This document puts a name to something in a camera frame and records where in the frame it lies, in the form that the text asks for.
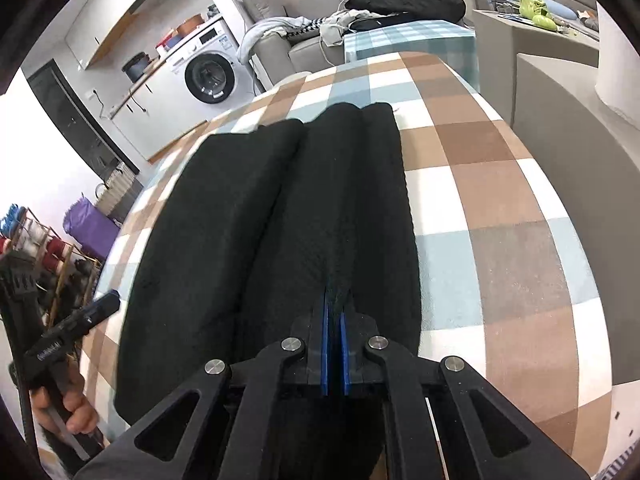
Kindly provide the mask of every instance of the washing machine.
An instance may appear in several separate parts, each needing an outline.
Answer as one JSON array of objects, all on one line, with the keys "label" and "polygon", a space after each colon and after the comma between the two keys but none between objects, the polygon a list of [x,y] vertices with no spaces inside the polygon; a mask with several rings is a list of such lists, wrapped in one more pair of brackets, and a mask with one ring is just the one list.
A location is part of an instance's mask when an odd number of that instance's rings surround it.
[{"label": "washing machine", "polygon": [[175,103],[192,124],[247,104],[260,92],[238,61],[238,44],[224,20],[210,21],[166,61],[177,79],[172,82]]}]

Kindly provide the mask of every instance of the purple bag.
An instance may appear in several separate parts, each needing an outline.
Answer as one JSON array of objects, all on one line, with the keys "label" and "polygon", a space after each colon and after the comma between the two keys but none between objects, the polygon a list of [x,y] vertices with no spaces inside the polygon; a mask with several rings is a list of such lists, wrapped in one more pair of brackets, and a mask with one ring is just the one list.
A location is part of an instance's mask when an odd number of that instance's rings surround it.
[{"label": "purple bag", "polygon": [[62,227],[99,260],[107,258],[120,230],[84,196],[66,212]]}]

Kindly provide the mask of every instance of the silver bolt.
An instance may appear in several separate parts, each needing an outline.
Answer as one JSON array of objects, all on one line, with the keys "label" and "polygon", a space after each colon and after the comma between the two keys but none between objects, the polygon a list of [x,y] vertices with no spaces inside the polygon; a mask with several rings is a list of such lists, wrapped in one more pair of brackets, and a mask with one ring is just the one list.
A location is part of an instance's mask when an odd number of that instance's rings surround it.
[{"label": "silver bolt", "polygon": [[465,367],[465,362],[461,358],[452,355],[444,359],[444,365],[447,367],[447,370],[459,372]]},{"label": "silver bolt", "polygon": [[225,371],[225,363],[220,359],[212,359],[204,365],[204,371],[210,375],[219,375]]},{"label": "silver bolt", "polygon": [[384,336],[375,335],[369,339],[369,346],[374,350],[384,350],[389,346],[389,341]]},{"label": "silver bolt", "polygon": [[298,348],[302,346],[302,341],[297,337],[287,337],[282,342],[282,349],[287,352],[295,352]]}]

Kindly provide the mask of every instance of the checkered tablecloth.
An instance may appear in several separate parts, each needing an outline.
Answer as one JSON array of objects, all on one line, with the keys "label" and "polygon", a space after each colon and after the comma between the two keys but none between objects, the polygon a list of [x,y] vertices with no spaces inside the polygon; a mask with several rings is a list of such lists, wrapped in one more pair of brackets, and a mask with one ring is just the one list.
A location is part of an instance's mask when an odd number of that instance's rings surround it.
[{"label": "checkered tablecloth", "polygon": [[468,28],[444,20],[421,20],[344,37],[345,62],[407,51],[438,56],[480,91],[476,34]]},{"label": "checkered tablecloth", "polygon": [[[120,312],[96,327],[82,349],[86,394],[105,434],[113,438],[126,428],[113,393],[136,269],[190,157],[208,135],[249,132],[284,118],[309,121],[338,102],[389,102],[394,110],[420,267],[419,355],[466,359],[596,473],[615,402],[604,314],[574,226],[500,116],[439,58],[415,52],[347,63],[272,89],[182,138],[158,164],[98,283],[97,294],[120,292]],[[620,442],[617,453],[630,441]]]}]

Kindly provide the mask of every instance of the black pot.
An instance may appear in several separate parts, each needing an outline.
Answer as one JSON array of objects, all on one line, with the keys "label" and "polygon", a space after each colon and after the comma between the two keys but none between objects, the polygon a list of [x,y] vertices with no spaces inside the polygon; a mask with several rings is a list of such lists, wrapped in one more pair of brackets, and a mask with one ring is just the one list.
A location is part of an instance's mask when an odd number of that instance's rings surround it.
[{"label": "black pot", "polygon": [[150,63],[151,59],[149,59],[149,55],[145,52],[139,52],[125,63],[122,71],[129,76],[132,83],[135,83],[142,77],[145,68],[149,66]]}]

